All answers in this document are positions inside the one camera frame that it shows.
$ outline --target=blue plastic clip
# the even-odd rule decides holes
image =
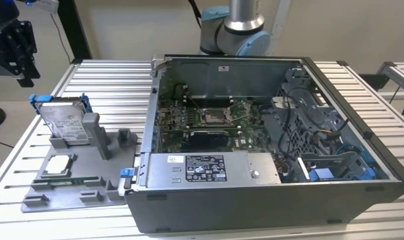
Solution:
[[[94,108],[91,107],[91,103],[90,103],[90,98],[86,95],[86,93],[82,94],[80,99],[83,100],[84,104],[87,105],[87,113],[92,113],[94,112]]]
[[[120,177],[130,179],[135,176],[136,169],[135,168],[123,168],[120,170]]]
[[[30,104],[32,105],[32,107],[36,111],[36,114],[39,115],[40,111],[38,110],[38,107],[36,107],[36,94],[35,93],[28,97],[28,100],[30,100]]]
[[[54,100],[52,95],[40,95],[39,98],[36,99],[36,103],[50,103]]]

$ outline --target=aluminum conveyor roller table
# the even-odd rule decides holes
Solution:
[[[347,64],[342,61],[320,61],[315,64],[404,167],[404,117],[378,95]],[[152,67],[150,61],[84,60],[80,64],[71,65],[52,92],[52,95],[59,97],[79,97],[84,92],[90,97],[94,112],[100,114],[99,123],[107,132],[128,128],[138,134],[136,166],[140,165],[140,156],[146,152],[144,149],[142,150],[142,143],[147,112],[151,109],[148,104],[154,92]],[[226,69],[226,66],[222,66],[219,71],[226,71]],[[330,101],[324,97],[319,94],[319,101],[326,104]],[[200,117],[202,124],[224,124],[218,120],[216,109],[207,109]],[[234,118],[232,121],[238,120],[234,113],[231,117]],[[155,235],[139,231],[134,218],[138,215],[136,213],[132,215],[127,204],[23,213],[22,201],[30,192],[30,186],[51,148],[51,134],[48,126],[38,116],[0,168],[0,236],[4,239],[23,237],[32,239],[151,238],[183,240],[404,239],[404,195],[392,203],[380,203],[370,207],[350,224],[184,233],[170,232]],[[175,146],[170,146],[171,150],[168,151],[172,153],[175,152]],[[234,169],[228,163],[226,165],[230,174]],[[243,212],[235,212],[235,214],[238,218],[246,217],[244,210]]]

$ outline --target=hard drive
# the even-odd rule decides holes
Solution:
[[[40,96],[34,107],[55,138],[63,139],[68,145],[90,143],[83,120],[86,113],[92,112],[92,109],[84,94],[82,97]]]

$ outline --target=floor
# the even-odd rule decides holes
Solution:
[[[0,101],[0,108],[7,113],[7,119],[0,125],[0,142],[15,146],[35,118],[35,110],[28,101]],[[11,150],[0,144],[0,167]]]

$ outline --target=sticker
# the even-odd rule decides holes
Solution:
[[[184,156],[168,156],[168,163],[172,163],[172,164],[184,163]]]
[[[186,156],[186,180],[188,182],[226,182],[228,176],[224,156]]]
[[[218,71],[219,72],[228,72],[230,71],[230,66],[219,66]]]
[[[88,140],[88,135],[80,120],[54,120],[52,122],[66,141]]]

